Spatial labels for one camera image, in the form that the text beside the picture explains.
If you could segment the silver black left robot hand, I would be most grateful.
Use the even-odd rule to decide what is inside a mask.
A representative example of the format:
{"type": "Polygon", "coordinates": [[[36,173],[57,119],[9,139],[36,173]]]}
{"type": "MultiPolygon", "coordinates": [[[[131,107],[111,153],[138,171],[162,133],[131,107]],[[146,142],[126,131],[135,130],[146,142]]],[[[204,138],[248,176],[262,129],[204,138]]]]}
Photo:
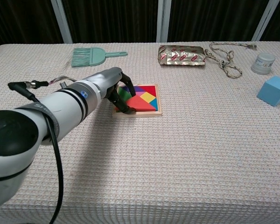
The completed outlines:
{"type": "Polygon", "coordinates": [[[117,92],[118,82],[122,82],[128,87],[132,97],[136,95],[135,88],[130,77],[125,75],[121,68],[112,67],[97,73],[92,77],[93,80],[91,82],[98,86],[102,95],[101,98],[108,99],[120,112],[124,114],[136,113],[136,109],[128,106],[117,92]]]}

